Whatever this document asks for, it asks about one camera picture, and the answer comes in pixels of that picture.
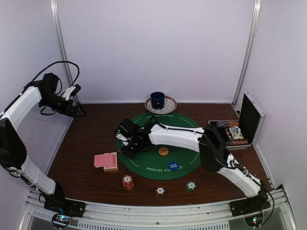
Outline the orange big blind button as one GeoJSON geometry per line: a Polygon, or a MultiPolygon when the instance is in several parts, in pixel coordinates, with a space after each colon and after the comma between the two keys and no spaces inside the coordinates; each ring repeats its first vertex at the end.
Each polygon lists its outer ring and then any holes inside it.
{"type": "Polygon", "coordinates": [[[166,147],[161,147],[158,150],[158,153],[159,153],[160,156],[167,156],[169,154],[169,150],[166,147]]]}

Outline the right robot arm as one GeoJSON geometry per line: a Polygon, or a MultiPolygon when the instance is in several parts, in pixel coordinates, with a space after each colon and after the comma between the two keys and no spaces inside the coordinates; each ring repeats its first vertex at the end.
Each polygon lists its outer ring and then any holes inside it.
{"type": "Polygon", "coordinates": [[[235,159],[213,125],[196,128],[169,126],[152,116],[140,126],[125,118],[116,128],[114,137],[123,144],[120,150],[130,159],[153,145],[192,150],[200,155],[206,170],[224,176],[246,195],[249,211],[257,211],[269,201],[270,192],[263,181],[235,159]]]}

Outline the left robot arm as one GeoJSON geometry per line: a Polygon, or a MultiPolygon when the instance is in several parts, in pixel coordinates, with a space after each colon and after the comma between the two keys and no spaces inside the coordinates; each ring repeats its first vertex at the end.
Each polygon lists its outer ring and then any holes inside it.
{"type": "Polygon", "coordinates": [[[69,202],[61,185],[46,176],[27,155],[26,146],[17,131],[24,118],[35,105],[49,107],[55,113],[72,118],[86,116],[80,102],[71,97],[80,90],[80,85],[70,86],[63,94],[56,93],[58,77],[47,73],[42,80],[31,81],[8,107],[0,114],[0,164],[14,177],[20,177],[30,187],[50,199],[50,204],[59,213],[69,209],[69,202]]]}

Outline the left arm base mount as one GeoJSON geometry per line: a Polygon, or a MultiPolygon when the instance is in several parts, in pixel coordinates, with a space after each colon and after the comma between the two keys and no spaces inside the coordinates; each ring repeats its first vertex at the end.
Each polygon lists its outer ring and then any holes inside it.
{"type": "Polygon", "coordinates": [[[45,201],[44,209],[53,211],[51,223],[58,229],[63,229],[69,226],[72,218],[82,218],[86,204],[84,202],[65,200],[64,204],[56,201],[45,201]]]}

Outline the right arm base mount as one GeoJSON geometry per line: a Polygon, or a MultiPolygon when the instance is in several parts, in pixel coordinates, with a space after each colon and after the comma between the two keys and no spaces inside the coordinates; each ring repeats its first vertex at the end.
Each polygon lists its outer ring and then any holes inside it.
{"type": "Polygon", "coordinates": [[[244,222],[252,228],[257,228],[264,224],[263,211],[271,207],[269,201],[261,202],[252,199],[232,201],[229,205],[232,216],[244,216],[244,222]]]}

